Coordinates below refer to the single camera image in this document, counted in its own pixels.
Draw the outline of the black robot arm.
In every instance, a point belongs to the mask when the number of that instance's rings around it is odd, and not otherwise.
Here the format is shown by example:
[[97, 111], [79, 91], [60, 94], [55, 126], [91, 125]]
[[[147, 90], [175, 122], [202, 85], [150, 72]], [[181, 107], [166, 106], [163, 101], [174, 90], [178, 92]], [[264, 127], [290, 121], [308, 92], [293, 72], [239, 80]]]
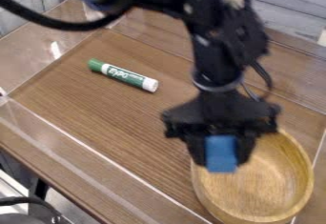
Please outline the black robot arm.
[[254, 68], [272, 85], [258, 63], [269, 53], [269, 38], [251, 0], [82, 0], [110, 15], [138, 7], [183, 22], [193, 51], [193, 82], [198, 96], [166, 110], [166, 135], [181, 139], [195, 164], [229, 173], [245, 164], [257, 139], [277, 130], [281, 108], [266, 97], [241, 93], [245, 71]]

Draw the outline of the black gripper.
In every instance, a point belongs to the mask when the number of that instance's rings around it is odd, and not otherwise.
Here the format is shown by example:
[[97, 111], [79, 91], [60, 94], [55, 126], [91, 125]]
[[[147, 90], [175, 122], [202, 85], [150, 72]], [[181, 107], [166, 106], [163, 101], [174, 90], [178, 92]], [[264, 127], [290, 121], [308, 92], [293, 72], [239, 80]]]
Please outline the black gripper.
[[246, 164], [266, 133], [277, 131], [281, 106], [265, 99], [255, 100], [241, 92], [201, 92], [190, 101], [162, 113], [169, 138], [186, 140], [197, 165], [206, 166], [205, 139], [230, 134], [237, 138], [237, 165]]

